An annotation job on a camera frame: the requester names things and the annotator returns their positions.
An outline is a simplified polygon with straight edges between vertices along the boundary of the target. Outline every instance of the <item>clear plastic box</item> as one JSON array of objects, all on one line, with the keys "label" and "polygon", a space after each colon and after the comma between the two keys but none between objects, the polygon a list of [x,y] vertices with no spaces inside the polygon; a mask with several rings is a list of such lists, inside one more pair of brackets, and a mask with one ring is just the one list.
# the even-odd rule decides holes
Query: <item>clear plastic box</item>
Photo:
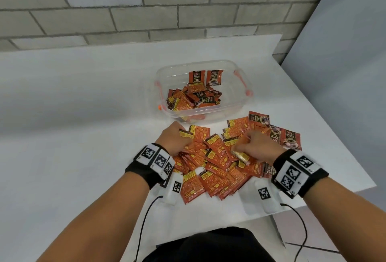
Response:
[{"label": "clear plastic box", "polygon": [[[189,81],[189,72],[205,70],[224,70],[221,85],[213,86],[222,92],[219,105],[172,111],[167,108],[166,98],[169,89],[182,89]],[[159,90],[159,109],[181,123],[213,122],[229,119],[253,97],[251,85],[244,73],[234,62],[229,60],[206,61],[183,65],[166,66],[157,71],[155,86]]]}]

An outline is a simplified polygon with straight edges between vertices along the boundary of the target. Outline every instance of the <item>white table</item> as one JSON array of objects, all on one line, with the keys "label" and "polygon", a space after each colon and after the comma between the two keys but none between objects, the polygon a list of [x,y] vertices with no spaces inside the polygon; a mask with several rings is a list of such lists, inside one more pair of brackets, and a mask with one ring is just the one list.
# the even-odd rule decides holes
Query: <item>white table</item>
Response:
[{"label": "white table", "polygon": [[[375,186],[321,116],[269,55],[280,36],[97,46],[0,54],[0,260],[32,261],[123,173],[142,145],[171,120],[157,110],[151,85],[164,65],[229,59],[254,85],[249,110],[301,133],[303,150],[352,191]],[[219,133],[225,121],[210,124]],[[128,249],[135,249],[151,191]],[[304,202],[282,195],[294,206]],[[207,194],[188,205],[151,209],[141,244],[265,216],[247,183],[220,201]]]}]

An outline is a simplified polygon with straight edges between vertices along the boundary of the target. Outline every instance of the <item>wire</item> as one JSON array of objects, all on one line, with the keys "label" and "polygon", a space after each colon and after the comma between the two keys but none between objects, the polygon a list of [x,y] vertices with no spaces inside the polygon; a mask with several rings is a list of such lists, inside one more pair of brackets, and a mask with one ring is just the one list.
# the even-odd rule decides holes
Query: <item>wire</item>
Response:
[{"label": "wire", "polygon": [[281,205],[281,206],[287,206],[287,207],[291,208],[293,211],[295,211],[295,213],[300,217],[300,220],[302,221],[303,226],[304,226],[304,231],[306,232],[306,238],[304,239],[303,244],[300,246],[298,252],[296,253],[295,260],[294,260],[294,262],[296,262],[296,259],[298,258],[299,253],[300,253],[300,251],[303,249],[304,245],[306,244],[307,238],[308,238],[306,224],[304,223],[304,220],[302,219],[302,217],[300,216],[300,214],[299,214],[292,206],[289,206],[288,204],[285,204],[285,203],[280,203],[280,205]]},{"label": "wire", "polygon": [[154,202],[157,201],[157,199],[163,198],[163,197],[164,197],[164,196],[158,196],[156,199],[154,199],[153,202],[150,204],[149,208],[148,208],[147,211],[146,211],[146,214],[145,214],[145,217],[144,217],[144,221],[142,222],[141,233],[139,234],[139,241],[138,241],[137,255],[136,255],[136,259],[134,260],[134,262],[137,262],[138,252],[139,252],[139,245],[141,244],[142,231],[143,231],[143,229],[144,229],[144,224],[145,224],[146,216],[147,216],[147,214],[149,213],[150,207],[154,204]]}]

